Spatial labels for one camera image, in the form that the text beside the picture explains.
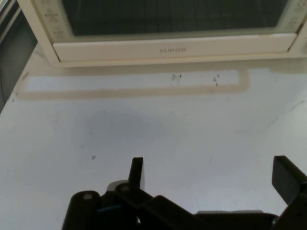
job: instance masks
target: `toaster oven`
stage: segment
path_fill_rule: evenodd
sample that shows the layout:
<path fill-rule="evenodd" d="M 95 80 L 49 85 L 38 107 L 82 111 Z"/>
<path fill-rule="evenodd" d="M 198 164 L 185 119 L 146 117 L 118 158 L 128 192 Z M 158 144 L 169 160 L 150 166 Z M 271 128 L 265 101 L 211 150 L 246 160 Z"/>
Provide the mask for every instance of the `toaster oven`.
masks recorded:
<path fill-rule="evenodd" d="M 307 57 L 307 0 L 18 0 L 57 67 Z"/>

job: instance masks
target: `screw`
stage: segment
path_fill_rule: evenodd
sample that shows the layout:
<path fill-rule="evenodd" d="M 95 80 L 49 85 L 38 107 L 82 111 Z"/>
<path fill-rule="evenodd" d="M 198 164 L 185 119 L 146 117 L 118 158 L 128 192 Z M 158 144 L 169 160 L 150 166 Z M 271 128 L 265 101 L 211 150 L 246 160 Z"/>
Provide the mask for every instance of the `screw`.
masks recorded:
<path fill-rule="evenodd" d="M 273 221 L 272 221 L 272 224 L 275 225 L 275 224 L 277 223 L 277 221 L 278 221 L 278 217 L 275 217 L 275 218 L 273 219 Z"/>
<path fill-rule="evenodd" d="M 83 196 L 83 200 L 90 200 L 92 198 L 93 198 L 93 196 L 91 194 L 88 194 L 88 193 Z"/>
<path fill-rule="evenodd" d="M 122 187 L 120 188 L 120 190 L 121 190 L 122 192 L 128 192 L 128 191 L 130 190 L 130 187 L 127 186 L 127 185 L 124 185 L 124 186 L 122 186 Z"/>

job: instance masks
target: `oven door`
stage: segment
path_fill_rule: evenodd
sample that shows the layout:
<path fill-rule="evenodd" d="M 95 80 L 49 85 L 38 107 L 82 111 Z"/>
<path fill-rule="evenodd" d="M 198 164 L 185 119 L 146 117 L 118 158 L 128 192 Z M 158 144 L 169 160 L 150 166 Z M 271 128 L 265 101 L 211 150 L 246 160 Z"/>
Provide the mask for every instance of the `oven door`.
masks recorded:
<path fill-rule="evenodd" d="M 61 61 L 286 53 L 307 0 L 32 0 Z"/>

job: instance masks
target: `white table surface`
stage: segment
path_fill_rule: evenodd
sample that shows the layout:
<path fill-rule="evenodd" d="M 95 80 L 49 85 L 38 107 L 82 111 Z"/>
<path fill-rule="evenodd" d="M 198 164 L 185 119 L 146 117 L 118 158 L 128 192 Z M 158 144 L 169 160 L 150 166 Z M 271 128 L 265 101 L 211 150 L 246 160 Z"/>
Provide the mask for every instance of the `white table surface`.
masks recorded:
<path fill-rule="evenodd" d="M 0 228 L 60 230 L 73 194 L 103 194 L 136 156 L 145 190 L 192 213 L 281 214 L 274 155 L 307 172 L 306 67 L 54 69 L 38 46 L 0 115 Z"/>

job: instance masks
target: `oven glass window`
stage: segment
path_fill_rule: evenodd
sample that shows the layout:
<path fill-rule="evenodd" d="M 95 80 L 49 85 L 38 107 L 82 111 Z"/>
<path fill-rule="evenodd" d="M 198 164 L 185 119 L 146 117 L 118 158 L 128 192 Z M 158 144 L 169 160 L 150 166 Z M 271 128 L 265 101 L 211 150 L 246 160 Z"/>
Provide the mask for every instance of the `oven glass window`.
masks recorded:
<path fill-rule="evenodd" d="M 72 32 L 159 34 L 276 27 L 288 0 L 63 0 Z"/>

